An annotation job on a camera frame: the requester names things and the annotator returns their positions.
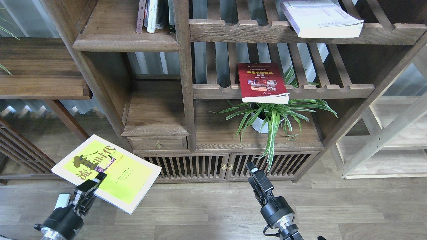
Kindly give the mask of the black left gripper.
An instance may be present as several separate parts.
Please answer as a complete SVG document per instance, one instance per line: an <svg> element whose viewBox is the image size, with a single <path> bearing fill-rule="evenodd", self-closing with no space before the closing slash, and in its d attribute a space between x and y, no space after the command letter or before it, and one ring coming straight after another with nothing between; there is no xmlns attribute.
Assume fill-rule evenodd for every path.
<svg viewBox="0 0 427 240"><path fill-rule="evenodd" d="M73 207L56 208L43 224L35 224L34 229L41 231L43 240L72 240L83 227L81 215L86 216L96 196L95 191L107 174L98 173L95 179L86 180L75 188Z"/></svg>

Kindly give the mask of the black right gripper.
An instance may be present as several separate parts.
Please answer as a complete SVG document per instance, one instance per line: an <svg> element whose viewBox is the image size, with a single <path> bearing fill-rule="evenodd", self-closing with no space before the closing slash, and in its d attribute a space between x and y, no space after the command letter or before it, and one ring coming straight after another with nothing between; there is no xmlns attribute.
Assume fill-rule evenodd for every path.
<svg viewBox="0 0 427 240"><path fill-rule="evenodd" d="M253 188L255 198L261 205L260 213L270 228L277 228L277 222L282 221L286 227L294 222L294 211L284 197L273 197L273 184L267 175L255 167L253 162L246 165L251 176L248 182Z"/></svg>

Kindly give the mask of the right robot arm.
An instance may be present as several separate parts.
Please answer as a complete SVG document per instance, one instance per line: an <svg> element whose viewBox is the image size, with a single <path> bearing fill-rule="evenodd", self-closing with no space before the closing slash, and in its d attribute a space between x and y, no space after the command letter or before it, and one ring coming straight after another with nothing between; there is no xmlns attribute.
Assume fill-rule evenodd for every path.
<svg viewBox="0 0 427 240"><path fill-rule="evenodd" d="M252 174L248 182L261 205L260 213L267 222L263 234L267 237L278 237L281 240L302 240L297 225L293 223L294 211L284 197L273 195L272 183L253 162L247 163L247 169Z"/></svg>

